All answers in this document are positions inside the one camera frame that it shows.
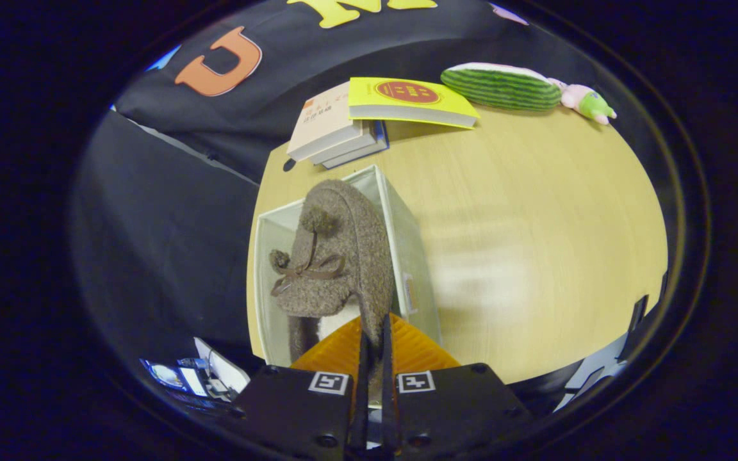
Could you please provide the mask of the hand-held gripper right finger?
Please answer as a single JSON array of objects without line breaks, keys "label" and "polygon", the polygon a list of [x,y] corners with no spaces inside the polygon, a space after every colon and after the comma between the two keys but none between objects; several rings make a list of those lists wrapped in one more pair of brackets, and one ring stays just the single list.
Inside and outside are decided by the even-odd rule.
[{"label": "hand-held gripper right finger", "polygon": [[383,353],[382,447],[392,459],[496,459],[533,422],[489,365],[455,364],[393,314]]}]

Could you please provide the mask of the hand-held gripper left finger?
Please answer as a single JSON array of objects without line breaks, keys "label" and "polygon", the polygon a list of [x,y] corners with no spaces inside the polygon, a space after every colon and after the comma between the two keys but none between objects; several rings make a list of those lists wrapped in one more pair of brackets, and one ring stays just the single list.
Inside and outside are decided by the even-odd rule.
[{"label": "hand-held gripper left finger", "polygon": [[233,405],[233,432],[264,459],[346,460],[365,449],[371,358],[361,319],[289,367],[261,368]]}]

